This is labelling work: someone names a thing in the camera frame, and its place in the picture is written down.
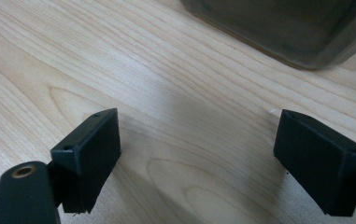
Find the black plastic piece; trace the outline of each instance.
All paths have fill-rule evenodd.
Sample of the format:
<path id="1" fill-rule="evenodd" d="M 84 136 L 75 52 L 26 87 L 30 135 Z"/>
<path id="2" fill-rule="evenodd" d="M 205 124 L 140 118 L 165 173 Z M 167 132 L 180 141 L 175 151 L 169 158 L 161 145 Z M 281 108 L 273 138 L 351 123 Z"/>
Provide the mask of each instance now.
<path id="1" fill-rule="evenodd" d="M 117 109 L 90 116 L 51 150 L 66 213 L 91 212 L 120 154 Z"/>
<path id="2" fill-rule="evenodd" d="M 307 115 L 283 110 L 275 156 L 325 214 L 356 207 L 356 143 Z"/>
<path id="3" fill-rule="evenodd" d="M 117 109 L 91 115 L 51 150 L 0 179 L 0 223 L 59 223 L 56 211 L 91 212 L 121 154 Z"/>
<path id="4" fill-rule="evenodd" d="M 0 177 L 0 224 L 59 223 L 46 164 L 30 161 Z"/>

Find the wooden table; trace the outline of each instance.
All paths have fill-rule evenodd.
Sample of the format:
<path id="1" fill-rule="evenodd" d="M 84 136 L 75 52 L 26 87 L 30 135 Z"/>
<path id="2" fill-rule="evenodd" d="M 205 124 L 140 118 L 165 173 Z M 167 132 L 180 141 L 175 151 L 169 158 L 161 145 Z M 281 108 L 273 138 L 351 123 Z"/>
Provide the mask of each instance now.
<path id="1" fill-rule="evenodd" d="M 62 223 L 356 223 L 273 156 L 282 108 L 356 141 L 356 55 L 295 69 L 179 0 L 0 1 L 0 174 L 111 107 L 121 158 L 93 212 Z"/>

